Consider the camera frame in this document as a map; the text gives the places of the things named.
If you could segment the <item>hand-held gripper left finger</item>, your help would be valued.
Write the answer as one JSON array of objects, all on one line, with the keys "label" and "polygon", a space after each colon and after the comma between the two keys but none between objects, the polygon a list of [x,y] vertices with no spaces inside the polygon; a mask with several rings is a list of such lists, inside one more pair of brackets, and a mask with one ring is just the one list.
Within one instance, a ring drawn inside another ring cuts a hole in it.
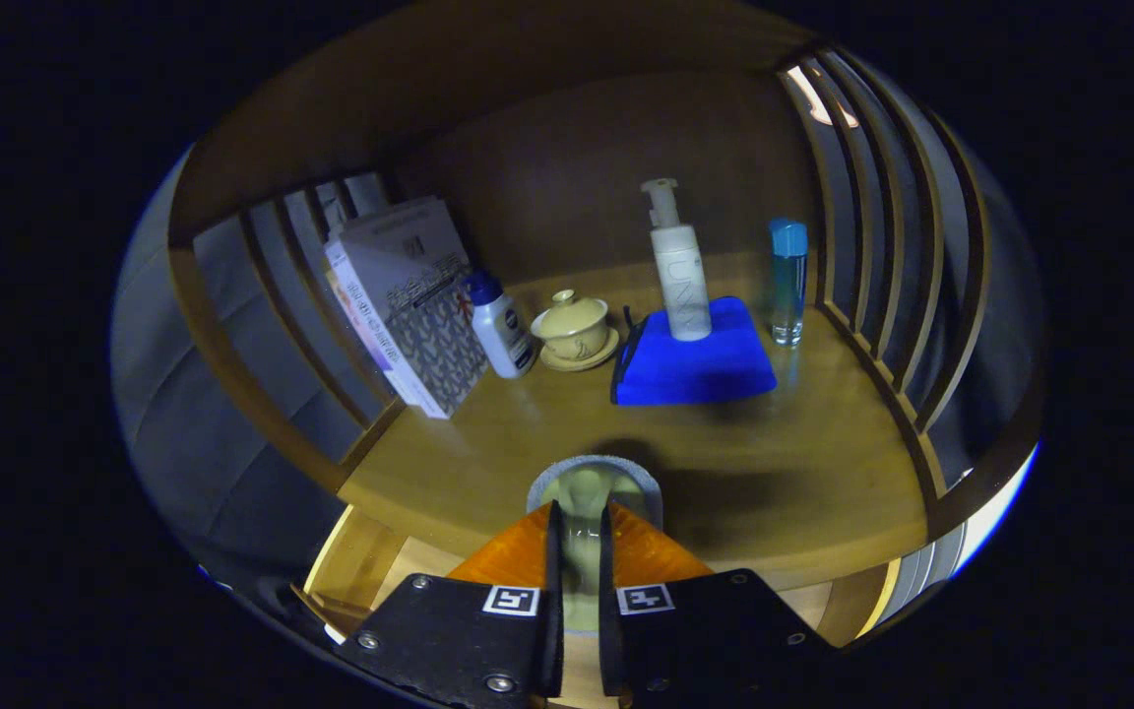
[{"label": "hand-held gripper left finger", "polygon": [[337,652],[422,708],[540,708],[562,634],[562,510],[545,503],[451,573],[406,576]]}]

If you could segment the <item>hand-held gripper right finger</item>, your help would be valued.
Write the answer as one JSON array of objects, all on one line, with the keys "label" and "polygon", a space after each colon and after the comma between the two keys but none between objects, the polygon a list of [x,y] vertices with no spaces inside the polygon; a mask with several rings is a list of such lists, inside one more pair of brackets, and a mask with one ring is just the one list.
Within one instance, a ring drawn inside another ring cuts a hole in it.
[{"label": "hand-held gripper right finger", "polygon": [[756,571],[716,573],[618,503],[599,580],[599,668],[624,708],[779,708],[839,652]]}]

